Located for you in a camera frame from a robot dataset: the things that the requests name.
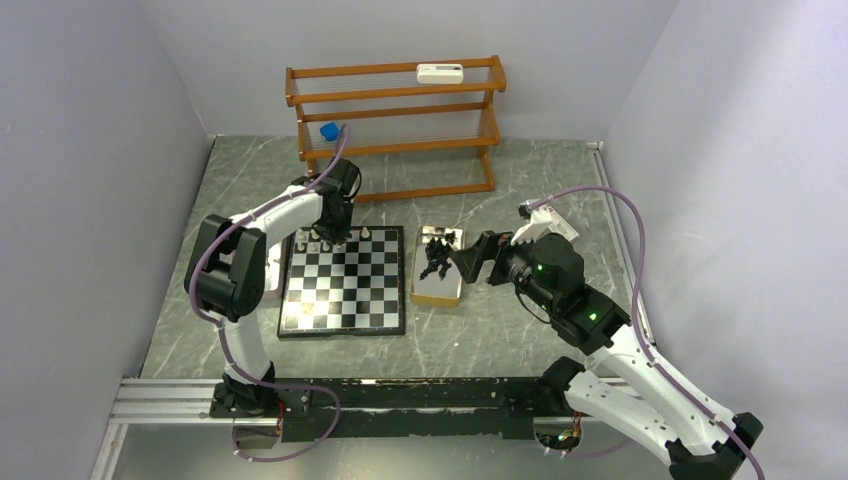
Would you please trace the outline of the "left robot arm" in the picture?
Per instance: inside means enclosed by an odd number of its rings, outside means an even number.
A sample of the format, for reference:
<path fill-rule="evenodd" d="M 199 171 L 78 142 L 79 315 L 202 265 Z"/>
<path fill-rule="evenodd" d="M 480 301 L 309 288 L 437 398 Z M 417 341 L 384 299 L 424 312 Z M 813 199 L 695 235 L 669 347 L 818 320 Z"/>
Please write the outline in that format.
<path fill-rule="evenodd" d="M 227 409 L 261 416 L 278 405 L 274 365 L 256 315 L 267 290 L 271 246 L 304 227 L 326 243 L 345 243 L 361 179 L 354 163 L 337 158 L 324 172 L 294 180 L 252 210 L 202 220 L 184 288 L 195 313 L 222 338 L 225 371 L 215 398 Z"/>

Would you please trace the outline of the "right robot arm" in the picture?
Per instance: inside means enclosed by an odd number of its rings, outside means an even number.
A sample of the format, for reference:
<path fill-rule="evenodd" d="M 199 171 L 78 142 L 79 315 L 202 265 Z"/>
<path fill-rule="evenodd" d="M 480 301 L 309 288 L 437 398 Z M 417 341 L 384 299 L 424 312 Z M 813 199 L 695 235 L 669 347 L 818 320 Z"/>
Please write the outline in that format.
<path fill-rule="evenodd" d="M 584 354 L 583 362 L 562 357 L 545 371 L 539 398 L 548 412 L 570 408 L 603 421 L 653 453 L 675 479 L 731 479 L 749 459 L 762 422 L 709 400 L 650 352 L 630 316 L 586 283 L 584 260 L 565 237 L 515 243 L 509 232 L 485 231 L 450 259 L 466 283 L 492 261 L 487 283 L 512 286 Z"/>

